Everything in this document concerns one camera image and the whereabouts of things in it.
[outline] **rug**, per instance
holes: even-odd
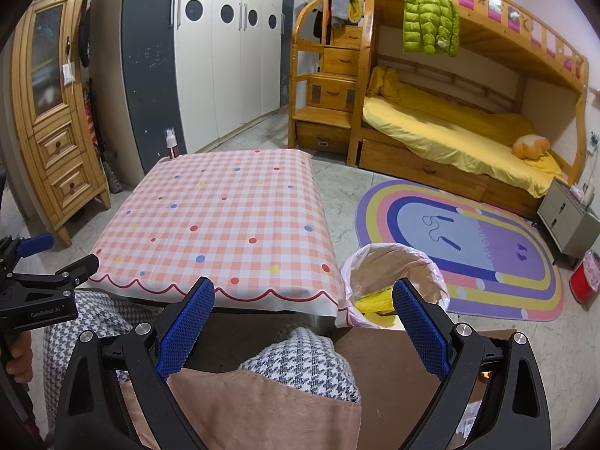
[[[361,198],[355,221],[361,246],[398,242],[425,252],[448,286],[448,311],[534,321],[562,312],[562,280],[550,250],[516,214],[394,179]]]

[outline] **white wardrobe door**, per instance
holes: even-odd
[[[212,81],[219,137],[243,123],[241,68],[242,0],[212,0]]]
[[[218,138],[212,86],[212,0],[175,0],[175,69],[188,153]]]
[[[283,0],[264,0],[262,19],[262,114],[279,108]]]
[[[242,0],[242,110],[244,123],[262,115],[263,0]]]

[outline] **puffer jacket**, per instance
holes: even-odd
[[[406,0],[404,52],[458,53],[459,20],[452,0]]]

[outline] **gray nightstand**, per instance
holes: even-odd
[[[539,206],[538,215],[560,253],[575,259],[583,257],[600,233],[600,220],[572,198],[569,186],[556,179]]]

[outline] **gingham tablecloth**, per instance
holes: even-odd
[[[199,276],[216,305],[337,315],[343,285],[314,181],[299,150],[163,159],[92,248],[91,287],[175,302]]]

